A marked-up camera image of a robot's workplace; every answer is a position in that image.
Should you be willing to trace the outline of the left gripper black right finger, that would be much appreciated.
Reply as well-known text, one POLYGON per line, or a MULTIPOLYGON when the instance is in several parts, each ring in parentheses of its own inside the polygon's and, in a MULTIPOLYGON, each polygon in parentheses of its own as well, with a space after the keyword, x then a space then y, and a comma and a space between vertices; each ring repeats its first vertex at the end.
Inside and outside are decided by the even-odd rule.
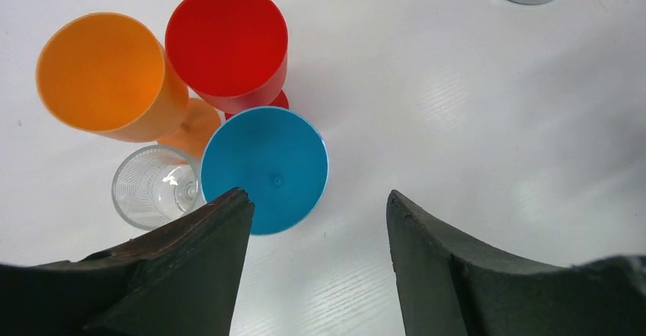
POLYGON ((558 267, 495 248, 393 190, 386 205, 408 335, 643 335, 645 258, 558 267))

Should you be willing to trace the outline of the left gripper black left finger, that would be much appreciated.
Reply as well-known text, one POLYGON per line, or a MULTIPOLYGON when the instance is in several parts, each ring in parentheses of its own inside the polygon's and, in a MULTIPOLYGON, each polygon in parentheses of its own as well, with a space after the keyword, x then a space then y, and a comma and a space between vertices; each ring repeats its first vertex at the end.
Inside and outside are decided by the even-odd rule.
POLYGON ((3 335, 227 335, 254 204, 234 188, 81 261, 1 267, 3 335))

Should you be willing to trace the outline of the clear wine glass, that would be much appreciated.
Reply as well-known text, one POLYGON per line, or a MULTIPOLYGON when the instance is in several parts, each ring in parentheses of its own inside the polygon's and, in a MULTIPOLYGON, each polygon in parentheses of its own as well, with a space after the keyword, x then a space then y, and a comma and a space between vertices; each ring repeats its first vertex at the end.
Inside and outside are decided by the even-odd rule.
POLYGON ((136 150, 118 167, 111 185, 124 221, 151 231, 204 206, 200 166, 179 149, 153 145, 136 150))

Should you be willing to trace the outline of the blue wine glass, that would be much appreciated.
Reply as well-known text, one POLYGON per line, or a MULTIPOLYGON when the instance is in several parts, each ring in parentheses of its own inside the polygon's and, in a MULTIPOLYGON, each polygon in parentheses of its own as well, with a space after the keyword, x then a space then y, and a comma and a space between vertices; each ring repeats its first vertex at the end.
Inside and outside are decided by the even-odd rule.
POLYGON ((281 107, 254 107, 228 119, 209 139, 200 164, 204 200, 234 187, 255 205, 253 235, 273 235, 301 222, 323 195, 329 175, 321 134, 281 107))

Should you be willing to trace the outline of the orange wine glass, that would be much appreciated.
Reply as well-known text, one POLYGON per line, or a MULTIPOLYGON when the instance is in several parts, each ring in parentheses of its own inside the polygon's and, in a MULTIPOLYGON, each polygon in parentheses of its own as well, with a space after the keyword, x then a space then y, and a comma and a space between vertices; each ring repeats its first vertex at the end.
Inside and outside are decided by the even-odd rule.
POLYGON ((37 60, 36 85, 47 110, 77 130, 124 142, 152 142, 196 160, 221 125, 172 67, 140 21, 95 12, 69 22, 37 60))

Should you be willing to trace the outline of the red wine glass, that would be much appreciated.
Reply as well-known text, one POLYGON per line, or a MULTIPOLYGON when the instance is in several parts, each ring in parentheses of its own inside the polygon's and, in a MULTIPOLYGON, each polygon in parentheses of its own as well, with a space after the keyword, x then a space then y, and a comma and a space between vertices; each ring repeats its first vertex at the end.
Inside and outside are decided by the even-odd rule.
POLYGON ((183 0, 169 18, 165 48, 181 80, 226 114, 284 94, 288 29, 272 0, 183 0))

